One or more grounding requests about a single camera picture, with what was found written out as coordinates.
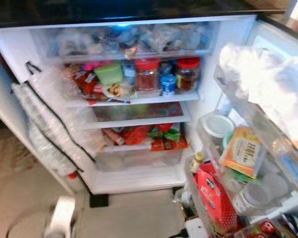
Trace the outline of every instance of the red lid jar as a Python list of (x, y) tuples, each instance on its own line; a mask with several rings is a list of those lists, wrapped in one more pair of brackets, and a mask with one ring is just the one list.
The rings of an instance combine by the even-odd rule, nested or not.
[(135, 89), (151, 91), (160, 89), (159, 59), (137, 59)]
[(199, 57), (178, 59), (177, 88), (181, 93), (189, 93), (196, 89), (200, 75)]

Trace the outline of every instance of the red box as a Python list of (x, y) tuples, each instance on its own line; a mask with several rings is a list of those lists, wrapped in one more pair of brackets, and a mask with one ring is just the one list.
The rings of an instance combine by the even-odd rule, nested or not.
[(203, 164), (197, 174), (198, 188), (208, 214), (221, 235), (237, 230), (237, 214), (211, 163)]

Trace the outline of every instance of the refrigerator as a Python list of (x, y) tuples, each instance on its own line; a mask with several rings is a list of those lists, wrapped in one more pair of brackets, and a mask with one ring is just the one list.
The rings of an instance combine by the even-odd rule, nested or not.
[[(269, 49), (285, 60), (293, 56), (298, 57), (298, 32), (294, 33), (291, 26), (285, 27), (282, 23), (266, 16), (259, 17), (257, 11), (243, 14), (240, 14), (238, 10), (232, 12), (178, 18), (174, 16), (168, 18), (168, 14), (152, 19), (150, 17), (131, 17), (130, 19), (121, 17), (115, 18), (113, 21), (110, 17), (108, 19), (103, 17), (102, 20), (96, 19), (94, 22), (93, 20), (82, 20), (71, 24), (64, 23), (59, 19), (55, 19), (55, 22), (49, 21), (47, 16), (43, 16), (38, 24), (31, 24), (24, 20), (20, 25), (15, 25), (16, 23), (13, 22), (7, 26), (3, 25), (0, 27), (0, 54), (15, 78), (11, 78), (0, 64), (0, 118), (54, 178), (69, 193), (73, 194), (66, 176), (61, 176), (53, 170), (31, 143), (28, 133), (29, 115), (24, 112), (18, 99), (11, 93), (11, 84), (15, 79), (16, 83), (26, 84), (30, 81), (31, 85), (31, 81), (35, 81), (33, 78), (43, 74), (46, 81), (37, 80), (37, 83), (32, 84), (31, 89), (39, 98), (36, 100), (44, 104), (44, 111), (50, 114), (53, 120), (56, 118), (57, 123), (61, 124), (60, 127), (66, 131), (67, 135), (70, 134), (67, 139), (70, 138), (71, 148), (67, 152), (71, 152), (72, 147), (76, 147), (76, 150), (80, 150), (77, 153), (87, 154), (86, 157), (91, 157), (93, 152), (95, 154), (93, 159), (96, 163), (93, 159), (83, 158), (79, 161), (78, 166), (79, 176), (90, 193), (91, 206), (108, 205), (108, 196), (111, 194), (173, 188), (187, 184), (198, 215), (211, 236), (212, 229), (208, 229), (210, 223), (194, 178), (190, 173), (190, 161), (187, 158), (203, 150), (207, 152), (207, 157), (214, 166), (219, 167), (220, 155), (214, 150), (214, 145), (205, 134), (200, 119), (230, 105), (253, 127), (263, 145), (276, 159), (276, 166), (282, 171), (291, 186), (291, 190), (279, 201), (278, 206), (267, 209), (262, 216), (250, 216), (250, 221), (256, 222), (263, 217), (274, 218), (280, 212), (298, 210), (298, 181), (292, 176), (288, 167), (277, 161), (279, 160), (278, 154), (273, 153), (272, 146), (276, 140), (281, 141), (281, 144), (289, 140), (284, 133), (276, 129), (276, 122), (271, 121), (272, 119), (268, 118), (255, 104), (250, 106), (247, 101), (236, 98), (234, 93), (230, 92), (230, 88), (221, 83), (225, 75), (218, 66), (221, 49), (229, 43), (237, 46)], [(59, 76), (58, 67), (63, 67), (65, 63), (125, 59), (121, 52), (107, 51), (103, 51), (101, 54), (64, 55), (55, 48), (55, 45), (57, 45), (57, 36), (65, 30), (69, 32), (70, 37), (77, 37), (75, 31), (81, 29), (88, 31), (89, 29), (98, 30), (113, 26), (140, 28), (147, 25), (154, 28), (158, 25), (178, 26), (190, 23), (205, 27), (206, 38), (202, 46), (198, 46), (196, 49), (158, 52), (138, 50), (132, 58), (201, 57), (201, 80), (193, 92), (170, 97), (140, 97), (133, 99), (130, 104), (99, 102), (90, 105), (86, 100), (68, 92), (62, 82), (56, 80)], [(294, 78), (298, 79), (298, 64), (293, 66), (293, 71)], [(150, 105), (156, 107), (159, 104), (164, 104), (167, 108), (177, 105), (180, 108), (180, 113), (175, 115), (162, 113), (161, 117), (156, 114), (146, 116), (146, 109)], [(138, 113), (129, 117), (129, 114), (126, 113), (128, 107), (133, 107), (131, 111), (136, 110)], [(108, 115), (104, 118), (97, 117), (103, 112)], [(256, 122), (253, 120), (255, 112), (259, 118)], [(185, 137), (189, 148), (179, 151), (151, 152), (147, 145), (124, 145), (107, 147), (102, 151), (95, 147), (95, 151), (90, 153), (77, 143), (78, 141), (84, 143), (88, 136), (98, 134), (102, 128), (172, 122), (184, 123)], [(289, 153), (294, 154), (298, 163), (298, 151), (293, 146)], [(115, 161), (114, 165), (104, 164), (103, 162), (106, 163), (106, 160)]]

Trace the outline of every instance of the open refrigerator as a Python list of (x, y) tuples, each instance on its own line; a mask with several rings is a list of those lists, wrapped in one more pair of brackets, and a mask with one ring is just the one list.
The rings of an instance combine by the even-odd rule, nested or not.
[[(177, 26), (181, 24), (200, 24), (207, 26), (203, 44), (195, 49), (174, 49), (167, 51), (159, 49), (156, 51), (138, 50), (133, 59), (160, 58), (163, 60), (183, 57), (201, 57), (201, 80), (196, 90), (186, 94), (176, 94), (170, 97), (150, 96), (137, 97), (131, 100), (130, 104), (123, 102), (99, 102), (90, 105), (86, 100), (75, 97), (57, 85), (53, 79), (48, 83), (36, 85), (34, 91), (46, 100), (46, 104), (54, 111), (61, 113), (61, 120), (73, 119), (69, 123), (74, 124), (75, 131), (79, 134), (97, 131), (100, 128), (122, 127), (134, 125), (148, 125), (159, 123), (183, 122), (185, 137), (189, 148), (179, 151), (151, 152), (148, 145), (134, 146), (113, 146), (97, 151), (94, 163), (92, 160), (82, 163), (79, 175), (92, 195), (115, 194), (132, 191), (164, 189), (188, 184), (192, 193), (197, 212), (208, 232), (208, 236), (213, 237), (214, 231), (208, 220), (199, 191), (190, 172), (190, 162), (186, 159), (198, 151), (204, 150), (221, 178), (221, 165), (218, 163), (220, 154), (215, 148), (212, 140), (202, 127), (201, 118), (211, 113), (221, 113), (224, 106), (234, 107), (249, 126), (253, 128), (262, 144), (274, 157), (274, 163), (281, 170), (287, 179), (291, 189), (287, 195), (283, 196), (278, 205), (268, 208), (262, 215), (249, 216), (251, 223), (261, 220), (263, 217), (274, 218), (280, 212), (298, 210), (298, 181), (293, 177), (280, 160), (280, 153), (276, 153), (276, 147), (287, 147), (298, 165), (298, 150), (295, 149), (287, 136), (279, 130), (273, 119), (255, 104), (237, 98), (234, 91), (223, 85), (225, 74), (217, 66), (221, 49), (231, 43), (238, 46), (254, 46), (265, 48), (275, 52), (282, 59), (298, 57), (298, 40), (290, 34), (272, 26), (264, 21), (256, 19), (256, 15), (227, 15), (213, 17), (195, 17), (181, 19), (161, 19), (147, 21), (123, 21), (113, 23), (88, 23), (69, 25), (44, 25), (44, 26), (24, 26), (15, 28), (0, 29), (0, 53), (12, 70), (19, 83), (24, 83), (30, 78), (27, 62), (38, 67), (42, 72), (58, 72), (55, 68), (62, 67), (65, 63), (91, 62), (96, 60), (123, 60), (125, 55), (117, 51), (107, 51), (102, 53), (78, 53), (66, 55), (55, 48), (56, 37), (60, 32), (71, 29), (96, 30), (101, 28), (118, 27), (143, 27), (143, 26)], [(298, 79), (298, 64), (293, 66), (293, 77)], [(59, 181), (59, 183), (69, 192), (71, 188), (67, 184), (64, 176), (60, 176), (52, 170), (33, 147), (28, 136), (28, 117), (19, 105), (16, 97), (10, 93), (11, 80), (0, 69), (0, 118), (10, 128), (10, 130), (20, 139), (20, 141), (33, 153), (47, 170)], [(144, 108), (158, 107), (164, 104), (165, 107), (172, 107), (176, 104), (180, 108), (180, 113), (175, 115), (157, 114), (147, 115)], [(128, 107), (135, 111), (136, 106), (139, 113), (129, 116)], [(81, 117), (71, 118), (72, 112)], [(102, 112), (110, 112), (106, 117), (97, 117)], [(101, 161), (107, 159), (128, 161), (127, 166), (119, 170), (108, 170), (102, 167)]]

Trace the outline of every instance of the blue container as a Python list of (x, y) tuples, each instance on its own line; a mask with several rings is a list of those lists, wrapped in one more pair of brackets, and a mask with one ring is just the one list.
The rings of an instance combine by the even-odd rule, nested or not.
[(174, 95), (175, 85), (177, 82), (176, 76), (169, 74), (161, 78), (161, 88), (163, 96)]

